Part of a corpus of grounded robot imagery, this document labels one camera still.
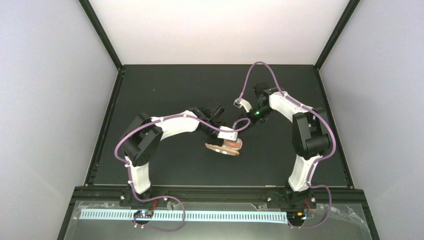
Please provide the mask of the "brown plaid glasses case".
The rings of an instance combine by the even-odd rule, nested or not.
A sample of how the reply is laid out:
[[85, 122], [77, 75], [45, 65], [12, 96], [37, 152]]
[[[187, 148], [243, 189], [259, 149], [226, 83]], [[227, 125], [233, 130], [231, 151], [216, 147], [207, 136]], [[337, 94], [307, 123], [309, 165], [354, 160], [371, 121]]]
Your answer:
[[214, 152], [224, 154], [224, 155], [229, 155], [229, 156], [239, 156], [240, 150], [241, 150], [241, 149], [240, 150], [233, 150], [233, 149], [226, 148], [224, 146], [210, 145], [209, 140], [206, 141], [205, 147], [209, 150], [214, 151]]

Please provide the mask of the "pink transparent sunglasses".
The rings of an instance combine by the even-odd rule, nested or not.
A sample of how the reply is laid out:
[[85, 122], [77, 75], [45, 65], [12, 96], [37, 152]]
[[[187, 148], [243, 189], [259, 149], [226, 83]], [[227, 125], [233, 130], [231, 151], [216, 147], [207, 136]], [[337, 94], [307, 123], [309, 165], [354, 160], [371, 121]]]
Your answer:
[[222, 146], [231, 150], [239, 151], [243, 146], [243, 142], [240, 138], [235, 141], [225, 139]]

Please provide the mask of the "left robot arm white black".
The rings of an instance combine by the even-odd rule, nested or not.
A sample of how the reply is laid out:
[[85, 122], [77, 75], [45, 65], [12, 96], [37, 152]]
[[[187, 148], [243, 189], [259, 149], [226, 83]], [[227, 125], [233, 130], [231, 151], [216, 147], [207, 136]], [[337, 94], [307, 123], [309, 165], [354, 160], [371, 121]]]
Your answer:
[[137, 115], [114, 149], [115, 157], [128, 169], [128, 182], [136, 194], [143, 194], [151, 188], [149, 165], [162, 140], [201, 131], [212, 142], [222, 144], [224, 141], [218, 138], [218, 129], [223, 123], [218, 118], [224, 111], [217, 103], [162, 117], [146, 113]]

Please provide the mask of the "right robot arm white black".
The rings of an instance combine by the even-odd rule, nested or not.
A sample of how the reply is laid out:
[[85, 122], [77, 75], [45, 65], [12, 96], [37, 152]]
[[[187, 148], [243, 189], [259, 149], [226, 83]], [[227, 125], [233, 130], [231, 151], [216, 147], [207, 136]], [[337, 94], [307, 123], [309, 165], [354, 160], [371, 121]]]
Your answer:
[[245, 110], [242, 116], [250, 119], [251, 126], [257, 122], [265, 123], [273, 112], [280, 113], [292, 123], [292, 145], [296, 158], [282, 195], [290, 209], [299, 209], [309, 196], [318, 159], [332, 151], [333, 140], [325, 126], [326, 121], [316, 116], [324, 110], [299, 103], [286, 91], [279, 92], [277, 87], [270, 87], [265, 81], [257, 82], [253, 91], [256, 105], [251, 106], [241, 100]]

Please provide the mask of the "black aluminium frame rail front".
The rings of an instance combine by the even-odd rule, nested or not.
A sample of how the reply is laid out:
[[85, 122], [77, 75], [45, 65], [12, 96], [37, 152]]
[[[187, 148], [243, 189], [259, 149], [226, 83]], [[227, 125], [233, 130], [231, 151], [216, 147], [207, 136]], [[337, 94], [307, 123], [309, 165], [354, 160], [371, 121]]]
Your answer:
[[[73, 190], [73, 197], [86, 199], [111, 198], [120, 200], [121, 196], [128, 199], [127, 186], [77, 186]], [[281, 198], [284, 187], [182, 187], [182, 186], [154, 186], [151, 191], [153, 197], [172, 196], [183, 202], [218, 201], [218, 202], [265, 202], [267, 198]], [[332, 201], [335, 203], [354, 203], [365, 201], [365, 193], [360, 189], [331, 188]]]

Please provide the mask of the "right rear frame post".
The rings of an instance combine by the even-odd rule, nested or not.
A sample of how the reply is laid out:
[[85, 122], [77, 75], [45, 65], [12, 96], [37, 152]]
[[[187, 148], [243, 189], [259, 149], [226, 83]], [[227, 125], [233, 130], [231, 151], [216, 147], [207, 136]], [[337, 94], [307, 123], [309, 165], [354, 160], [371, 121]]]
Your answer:
[[349, 22], [351, 16], [356, 10], [360, 0], [349, 0], [346, 7], [344, 8], [340, 18], [338, 19], [332, 33], [330, 34], [323, 50], [321, 51], [317, 61], [314, 64], [314, 69], [318, 72], [324, 65], [326, 59], [330, 55], [333, 47], [335, 46], [337, 40], [339, 39], [341, 33]]

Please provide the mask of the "frame post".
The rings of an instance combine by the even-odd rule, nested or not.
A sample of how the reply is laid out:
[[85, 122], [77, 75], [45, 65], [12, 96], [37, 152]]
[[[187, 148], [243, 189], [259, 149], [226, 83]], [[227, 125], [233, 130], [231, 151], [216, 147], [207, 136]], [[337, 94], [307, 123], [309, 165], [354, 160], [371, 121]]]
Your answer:
[[356, 10], [360, 0], [349, 0], [346, 7], [344, 8], [340, 18], [338, 19], [332, 33], [330, 34], [323, 50], [321, 51], [317, 61], [314, 64], [314, 69], [318, 72], [324, 65], [326, 59], [330, 55], [333, 47], [335, 46], [337, 40], [339, 39], [341, 33], [349, 22], [351, 16]]
[[107, 51], [110, 59], [112, 60], [115, 68], [120, 72], [123, 69], [123, 64], [120, 61], [117, 52], [115, 51], [104, 27], [102, 26], [102, 23], [100, 19], [98, 18], [91, 2], [89, 0], [79, 0], [79, 4], [81, 5], [82, 9], [84, 10], [86, 16], [88, 17], [91, 25], [93, 26], [97, 36], [99, 37], [100, 41], [102, 42], [105, 50]]

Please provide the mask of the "left rear frame post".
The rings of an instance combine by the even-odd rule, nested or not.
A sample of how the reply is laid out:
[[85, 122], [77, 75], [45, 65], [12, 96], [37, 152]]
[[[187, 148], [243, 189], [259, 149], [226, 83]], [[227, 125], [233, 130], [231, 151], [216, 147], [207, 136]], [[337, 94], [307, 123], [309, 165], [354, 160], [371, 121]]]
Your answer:
[[79, 0], [79, 4], [81, 5], [82, 9], [84, 10], [86, 16], [88, 17], [91, 25], [93, 26], [97, 36], [99, 37], [100, 41], [102, 42], [105, 50], [107, 51], [110, 59], [112, 60], [115, 68], [120, 72], [123, 69], [123, 64], [120, 61], [117, 52], [115, 51], [104, 27], [102, 26], [102, 23], [100, 19], [98, 18], [91, 2], [89, 0]]

